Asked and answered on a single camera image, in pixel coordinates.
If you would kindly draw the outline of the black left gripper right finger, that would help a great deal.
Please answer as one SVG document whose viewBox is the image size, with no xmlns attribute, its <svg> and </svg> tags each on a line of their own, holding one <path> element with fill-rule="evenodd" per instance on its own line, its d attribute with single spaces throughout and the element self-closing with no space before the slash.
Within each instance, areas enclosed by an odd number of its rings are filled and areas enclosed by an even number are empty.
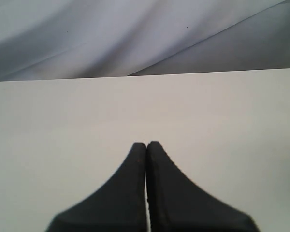
<svg viewBox="0 0 290 232">
<path fill-rule="evenodd" d="M 146 149 L 146 186 L 153 232 L 258 232 L 253 219 L 194 184 L 159 142 Z"/>
</svg>

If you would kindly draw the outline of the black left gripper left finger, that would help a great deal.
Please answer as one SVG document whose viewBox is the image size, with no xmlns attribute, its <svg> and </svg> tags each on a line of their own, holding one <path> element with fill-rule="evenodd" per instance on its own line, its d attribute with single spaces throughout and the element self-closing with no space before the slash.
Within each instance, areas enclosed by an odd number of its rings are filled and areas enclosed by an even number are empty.
<svg viewBox="0 0 290 232">
<path fill-rule="evenodd" d="M 134 143 L 113 176 L 96 192 L 57 214 L 49 232 L 145 232 L 146 146 Z"/>
</svg>

